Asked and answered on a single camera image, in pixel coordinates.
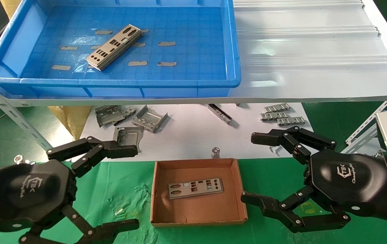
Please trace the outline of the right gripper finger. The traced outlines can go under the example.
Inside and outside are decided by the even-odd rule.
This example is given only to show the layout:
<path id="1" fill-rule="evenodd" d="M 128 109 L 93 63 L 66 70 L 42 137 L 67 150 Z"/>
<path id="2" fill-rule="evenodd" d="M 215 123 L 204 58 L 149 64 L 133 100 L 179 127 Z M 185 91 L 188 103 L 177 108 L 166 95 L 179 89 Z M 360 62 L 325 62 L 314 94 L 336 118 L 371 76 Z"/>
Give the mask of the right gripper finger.
<path id="1" fill-rule="evenodd" d="M 280 221 L 292 233 L 342 229 L 351 220 L 339 208 L 331 207 L 330 214 L 301 217 L 293 211 L 308 201 L 314 193 L 310 186 L 301 188 L 283 201 L 244 191 L 241 201 L 259 207 L 264 217 Z"/>
<path id="2" fill-rule="evenodd" d="M 308 164 L 311 152 L 304 145 L 318 151 L 335 150 L 336 142 L 299 126 L 288 129 L 272 129 L 269 133 L 252 133 L 255 145 L 282 146 L 302 165 Z"/>

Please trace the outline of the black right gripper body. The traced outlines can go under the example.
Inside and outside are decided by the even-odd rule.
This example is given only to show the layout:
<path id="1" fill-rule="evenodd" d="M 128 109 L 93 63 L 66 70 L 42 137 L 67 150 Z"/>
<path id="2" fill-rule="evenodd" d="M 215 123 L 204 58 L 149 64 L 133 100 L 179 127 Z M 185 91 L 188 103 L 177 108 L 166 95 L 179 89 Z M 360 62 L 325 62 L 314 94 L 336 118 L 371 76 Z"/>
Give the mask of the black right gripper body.
<path id="1" fill-rule="evenodd" d="M 311 199 L 326 211 L 347 211 L 387 220 L 387 166 L 364 154 L 341 154 L 325 149 L 308 161 L 305 183 Z"/>

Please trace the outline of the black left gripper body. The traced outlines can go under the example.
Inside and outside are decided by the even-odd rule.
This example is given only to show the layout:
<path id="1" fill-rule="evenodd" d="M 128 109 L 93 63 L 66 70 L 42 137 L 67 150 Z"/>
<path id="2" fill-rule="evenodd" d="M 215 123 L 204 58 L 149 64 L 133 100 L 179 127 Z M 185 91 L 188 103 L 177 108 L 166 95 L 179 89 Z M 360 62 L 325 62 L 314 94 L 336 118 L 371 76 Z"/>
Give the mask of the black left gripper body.
<path id="1" fill-rule="evenodd" d="M 0 232 L 33 226 L 50 229 L 76 198 L 76 177 L 64 164 L 18 164 L 0 168 Z"/>

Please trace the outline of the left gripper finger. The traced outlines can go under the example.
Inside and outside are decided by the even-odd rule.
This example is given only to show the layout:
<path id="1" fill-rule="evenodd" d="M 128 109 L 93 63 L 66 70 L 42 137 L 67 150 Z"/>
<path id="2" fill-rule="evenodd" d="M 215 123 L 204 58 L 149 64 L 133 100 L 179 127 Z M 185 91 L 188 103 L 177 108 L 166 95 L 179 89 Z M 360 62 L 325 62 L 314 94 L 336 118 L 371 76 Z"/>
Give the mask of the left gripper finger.
<path id="1" fill-rule="evenodd" d="M 139 228 L 137 219 L 115 221 L 92 227 L 71 205 L 66 205 L 61 210 L 82 233 L 82 237 L 76 244 L 112 244 L 121 232 L 136 230 Z M 60 242 L 42 238 L 42 225 L 34 225 L 19 239 L 20 244 L 60 244 Z"/>
<path id="2" fill-rule="evenodd" d="M 94 137 L 82 138 L 47 151 L 48 159 L 60 162 L 81 156 L 71 165 L 71 171 L 78 178 L 84 176 L 105 158 L 130 158 L 137 154 L 136 145 L 121 146 L 116 141 L 101 141 Z"/>

